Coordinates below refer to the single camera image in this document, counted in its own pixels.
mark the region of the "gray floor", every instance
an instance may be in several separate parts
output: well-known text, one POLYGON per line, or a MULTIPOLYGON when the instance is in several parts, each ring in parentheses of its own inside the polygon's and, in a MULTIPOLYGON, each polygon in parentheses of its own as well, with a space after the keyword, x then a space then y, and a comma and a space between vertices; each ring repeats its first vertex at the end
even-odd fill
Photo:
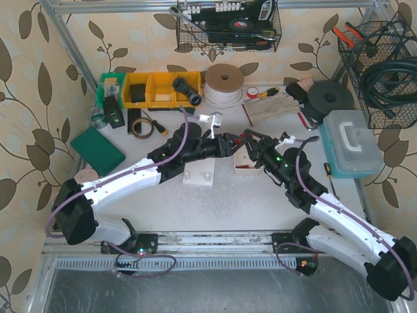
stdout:
POLYGON ((313 277, 284 270, 175 271, 152 279, 57 270, 45 313, 392 312, 355 271, 327 258, 313 277))

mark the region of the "tabletop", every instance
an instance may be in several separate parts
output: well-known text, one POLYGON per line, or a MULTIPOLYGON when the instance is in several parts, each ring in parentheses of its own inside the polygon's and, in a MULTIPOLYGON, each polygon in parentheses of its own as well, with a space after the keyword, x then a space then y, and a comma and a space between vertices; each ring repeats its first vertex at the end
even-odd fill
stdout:
MULTIPOLYGON (((195 113, 216 111, 223 113, 222 126, 216 129, 216 133, 239 135, 245 128, 251 128, 272 137, 278 137, 282 132, 299 139, 320 135, 318 130, 308 132, 297 114, 284 115, 251 127, 241 105, 229 110, 217 110, 202 103, 195 113)), ((123 114, 127 121, 127 110, 123 110, 123 114)), ((127 135, 126 127, 112 129, 107 125, 100 130, 126 155, 126 160, 112 173, 135 164, 163 145, 184 122, 181 112, 150 112, 150 115, 167 128, 168 136, 155 131, 149 139, 139 140, 127 135)), ((322 142, 310 143, 304 151, 312 164, 310 175, 331 191, 323 167, 326 155, 322 142)), ((333 181, 341 202, 363 217, 354 180, 333 181)), ((106 210, 105 215, 128 218, 138 231, 290 230, 308 217, 289 203, 285 189, 276 186, 267 175, 235 175, 233 157, 216 159, 213 186, 184 185, 180 174, 161 185, 134 192, 112 206, 118 209, 106 210)))

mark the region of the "plastic box lid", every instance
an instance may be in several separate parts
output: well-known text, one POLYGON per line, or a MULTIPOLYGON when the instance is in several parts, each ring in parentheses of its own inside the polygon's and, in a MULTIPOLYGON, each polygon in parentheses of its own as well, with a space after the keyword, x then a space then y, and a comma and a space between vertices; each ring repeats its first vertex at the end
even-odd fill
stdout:
POLYGON ((335 110, 324 118, 340 170, 378 171, 381 152, 359 110, 335 110))

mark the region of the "wire basket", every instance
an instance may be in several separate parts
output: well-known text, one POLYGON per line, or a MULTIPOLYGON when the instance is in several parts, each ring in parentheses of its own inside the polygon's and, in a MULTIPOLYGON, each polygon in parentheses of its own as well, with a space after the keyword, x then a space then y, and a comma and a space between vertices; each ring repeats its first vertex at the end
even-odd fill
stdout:
MULTIPOLYGON (((178 9, 181 12, 184 12, 187 8, 192 6, 199 7, 201 12, 203 12, 204 9, 215 10, 216 3, 219 5, 219 2, 178 2, 178 9)), ((227 22, 227 19, 222 19, 216 25, 209 25, 209 23, 206 23, 205 21, 199 21, 197 23, 206 30, 206 32, 202 32, 177 18, 178 47, 176 51, 183 53, 192 50, 201 51, 202 55, 206 54, 213 62, 216 56, 218 54, 224 54, 224 51, 276 52, 278 49, 282 31, 277 2, 271 17, 266 21, 262 21, 263 24, 260 24, 266 24, 267 28, 263 29, 268 29, 268 38, 271 38, 272 40, 262 39, 263 35, 259 30, 253 30, 251 33, 232 32, 227 28, 227 22), (215 31, 213 29, 226 29, 226 31, 215 31)))
MULTIPOLYGON (((391 22, 397 20, 404 21, 399 12, 390 22, 367 22, 359 25, 357 29, 365 36, 363 41, 360 41, 350 31, 344 32, 344 35, 354 42, 355 48, 349 48, 348 44, 338 38, 339 53, 352 81, 368 128, 409 128, 417 122, 417 101, 395 108, 380 110, 374 108, 366 100, 361 89, 362 74, 371 65, 387 59, 401 60, 410 57, 407 47, 414 48, 415 42, 409 42, 404 45, 402 38, 395 37, 403 34, 402 29, 398 29, 396 25, 391 24, 391 22), (366 46, 366 41, 370 41, 371 46, 366 46), (388 110, 391 110, 395 116, 387 117, 388 110)), ((415 37, 408 25, 405 29, 407 30, 407 36, 415 37)), ((413 77, 414 79, 410 80, 408 76, 408 74, 399 73, 396 77, 397 82, 394 84, 392 83, 392 74, 385 75, 375 85, 375 88, 377 88, 378 92, 388 97, 417 93, 417 85, 415 83, 417 77, 413 77)))

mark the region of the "screwdriver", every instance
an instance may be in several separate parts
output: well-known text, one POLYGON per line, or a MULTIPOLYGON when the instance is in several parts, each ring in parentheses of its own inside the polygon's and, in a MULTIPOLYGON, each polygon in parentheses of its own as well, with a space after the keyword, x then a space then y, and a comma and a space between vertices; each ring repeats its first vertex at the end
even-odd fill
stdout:
POLYGON ((152 117, 150 117, 148 115, 148 113, 146 113, 145 111, 142 111, 147 117, 148 119, 151 120, 152 125, 155 126, 155 128, 158 130, 159 133, 161 133, 164 136, 168 135, 168 131, 165 129, 165 127, 163 127, 160 123, 158 123, 157 121, 155 121, 154 119, 152 119, 152 117))
POLYGON ((276 95, 277 93, 279 93, 279 91, 280 91, 279 87, 270 88, 267 91, 265 91, 263 93, 260 93, 258 95, 258 98, 259 99, 264 99, 265 97, 270 97, 270 96, 276 95))
POLYGON ((332 172, 330 171, 329 163, 324 163, 324 169, 326 170, 327 177, 330 180, 330 185, 332 186, 333 195, 336 197, 336 199, 340 200, 340 198, 336 195, 336 190, 334 190, 334 185, 332 181, 332 172))

